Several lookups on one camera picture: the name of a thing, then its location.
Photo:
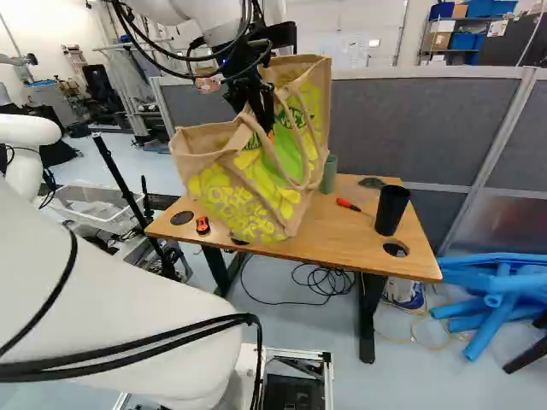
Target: wooden table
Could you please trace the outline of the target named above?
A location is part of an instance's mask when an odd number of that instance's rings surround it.
[[[229,231],[219,221],[209,220],[211,233],[199,236],[196,222],[172,225],[171,218],[182,211],[192,211],[195,218],[208,216],[198,202],[182,196],[159,218],[146,228],[150,237],[171,238],[181,242],[202,245],[203,253],[218,284],[215,292],[226,296],[248,253],[281,259],[315,263],[326,267],[339,267],[366,273],[356,275],[359,288],[360,358],[374,362],[373,314],[378,306],[387,276],[437,282],[442,274],[429,246],[426,234],[412,204],[405,210],[393,237],[382,237],[374,230],[379,191],[363,188],[357,181],[363,175],[339,174],[336,190],[331,195],[316,192],[304,215],[296,237],[269,245],[237,245]],[[387,184],[401,185],[399,178],[380,177]],[[343,197],[362,209],[362,213],[342,208],[336,198]],[[384,245],[392,242],[402,245],[406,257],[388,254]],[[220,249],[240,251],[226,267]]]

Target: wire basket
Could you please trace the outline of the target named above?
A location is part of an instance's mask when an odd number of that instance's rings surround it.
[[[133,193],[133,198],[142,210],[144,194]],[[57,190],[50,207],[68,220],[117,235],[130,231],[138,223],[120,190],[85,181],[75,181]]]

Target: green cup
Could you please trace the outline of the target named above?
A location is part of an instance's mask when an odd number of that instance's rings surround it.
[[[326,158],[325,169],[323,171],[323,180],[319,185],[319,191],[322,194],[332,194],[334,192],[334,181],[338,169],[338,157],[329,154]]]

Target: blue storage bin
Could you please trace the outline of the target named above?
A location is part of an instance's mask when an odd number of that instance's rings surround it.
[[[475,34],[475,42],[473,44],[473,48],[475,50],[480,50],[482,47],[482,44],[486,41],[486,34]]]
[[[429,20],[436,20],[437,17],[452,17],[454,4],[454,2],[445,2],[431,6],[431,11],[429,12]]]
[[[494,2],[492,15],[504,15],[505,13],[513,13],[518,2]]]
[[[468,2],[468,17],[490,17],[494,12],[493,1],[477,1]]]
[[[475,43],[475,34],[471,32],[455,32],[450,38],[449,49],[471,50]]]

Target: whiteboard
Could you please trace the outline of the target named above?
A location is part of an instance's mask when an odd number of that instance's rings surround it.
[[[358,69],[368,66],[368,40],[365,32],[315,32],[298,35],[298,53],[330,56],[332,69]]]

